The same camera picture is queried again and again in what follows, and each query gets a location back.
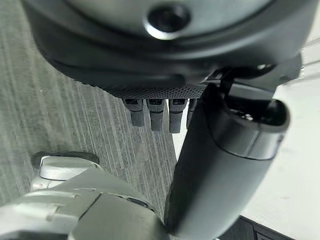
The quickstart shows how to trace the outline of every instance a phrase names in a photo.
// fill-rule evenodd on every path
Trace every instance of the circular lens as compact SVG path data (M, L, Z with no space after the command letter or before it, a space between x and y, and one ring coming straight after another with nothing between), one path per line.
M185 28L191 20L188 9L180 4L158 6L149 16L149 23L164 33L175 33Z

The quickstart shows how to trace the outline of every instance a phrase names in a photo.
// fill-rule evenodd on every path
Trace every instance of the striped carpet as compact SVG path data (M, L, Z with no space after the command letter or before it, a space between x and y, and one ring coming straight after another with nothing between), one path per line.
M26 193L38 151L95 153L163 213L176 163L169 127L132 127L120 99L75 82L35 48L18 0L0 1L0 206Z

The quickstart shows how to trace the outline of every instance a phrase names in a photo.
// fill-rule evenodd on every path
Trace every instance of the black plastic casing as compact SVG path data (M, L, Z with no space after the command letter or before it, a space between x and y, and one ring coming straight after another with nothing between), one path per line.
M65 0L22 3L43 56L65 75L108 91L180 88L203 82L216 68L292 59L305 43L318 1L275 0L224 30L172 41L108 28Z
M193 112L166 199L164 222L170 234L212 240L236 221L290 123L282 102L272 100L270 106L276 106L270 115L275 121L250 121L231 112L214 85L207 87Z

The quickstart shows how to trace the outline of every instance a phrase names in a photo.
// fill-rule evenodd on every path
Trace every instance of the perforated mesh panel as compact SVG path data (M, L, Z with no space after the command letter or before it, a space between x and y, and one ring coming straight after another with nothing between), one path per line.
M108 87L105 91L122 99L198 99L207 85L189 85L180 88Z

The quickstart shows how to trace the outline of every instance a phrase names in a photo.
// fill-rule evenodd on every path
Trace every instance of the screw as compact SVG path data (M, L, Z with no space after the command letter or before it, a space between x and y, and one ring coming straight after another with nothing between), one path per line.
M244 118L248 121L252 121L254 119L250 114L244 115Z

